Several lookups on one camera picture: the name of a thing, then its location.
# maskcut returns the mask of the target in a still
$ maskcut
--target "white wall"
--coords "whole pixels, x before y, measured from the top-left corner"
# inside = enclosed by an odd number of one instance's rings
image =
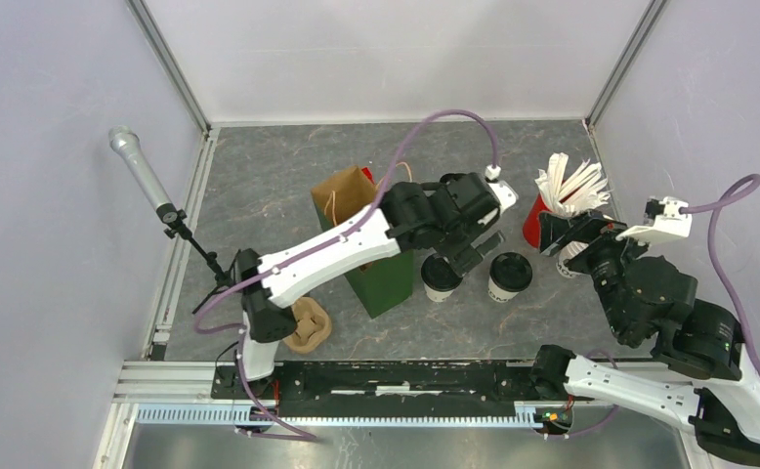
[[[166,236],[107,129],[181,200],[198,131],[121,1],[0,1],[0,468],[91,467]]]
[[[148,0],[213,122],[580,118],[647,0]]]
[[[621,213],[641,220],[649,195],[700,204],[760,173],[760,2],[670,2],[597,128]],[[708,261],[709,216],[691,239],[659,249],[699,278],[701,298],[733,307]],[[718,248],[760,353],[760,189],[723,210]]]

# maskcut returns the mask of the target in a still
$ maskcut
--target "red object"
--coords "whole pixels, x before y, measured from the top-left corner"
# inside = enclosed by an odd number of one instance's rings
[[[368,178],[369,181],[374,183],[374,176],[371,175],[371,170],[368,168],[362,168],[360,171],[362,171],[362,174],[365,175],[366,178]]]
[[[524,221],[524,239],[527,240],[530,246],[538,248],[541,243],[541,222],[538,220],[538,215],[541,212],[549,212],[550,208],[544,204],[544,200],[541,199],[541,194],[535,198],[535,203],[529,210],[527,220]]]

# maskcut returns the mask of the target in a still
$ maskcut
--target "microphone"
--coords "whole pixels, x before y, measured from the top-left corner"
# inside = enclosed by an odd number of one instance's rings
[[[130,172],[133,173],[133,177],[136,178],[158,218],[165,224],[175,222],[179,214],[170,196],[158,181],[155,172],[147,163],[139,145],[139,137],[129,127],[119,125],[109,129],[109,146],[127,163],[127,167],[130,168]]]

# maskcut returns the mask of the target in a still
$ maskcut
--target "cup with black lid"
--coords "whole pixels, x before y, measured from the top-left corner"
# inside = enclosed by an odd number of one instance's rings
[[[506,303],[532,282],[532,266],[517,252],[505,252],[489,266],[489,298]]]
[[[452,270],[446,259],[438,254],[432,254],[423,261],[420,276],[423,278],[426,296],[435,303],[445,301],[463,280]]]

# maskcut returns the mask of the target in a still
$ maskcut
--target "paper bag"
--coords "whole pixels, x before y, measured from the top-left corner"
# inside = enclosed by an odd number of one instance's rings
[[[374,184],[356,166],[334,174],[311,189],[319,224],[327,231],[371,203]],[[345,274],[368,315],[376,318],[411,296],[414,253],[380,259]]]

